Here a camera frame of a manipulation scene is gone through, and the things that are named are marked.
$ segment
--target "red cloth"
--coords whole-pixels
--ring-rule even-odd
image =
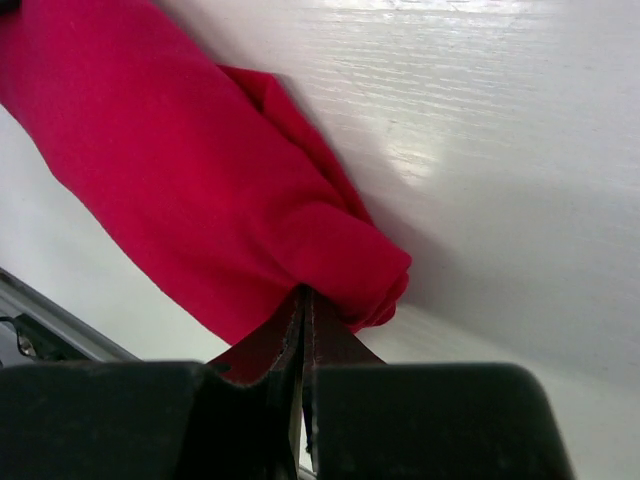
[[[273,76],[217,66],[150,1],[23,0],[0,18],[0,102],[124,252],[227,342],[300,283],[353,330],[392,317],[411,259],[318,132]]]

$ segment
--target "white textured surface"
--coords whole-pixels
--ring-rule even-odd
[[[217,58],[281,74],[414,256],[370,346],[516,360],[580,478],[640,478],[640,3],[161,3]],[[220,351],[17,131],[0,117],[0,265],[139,355]]]

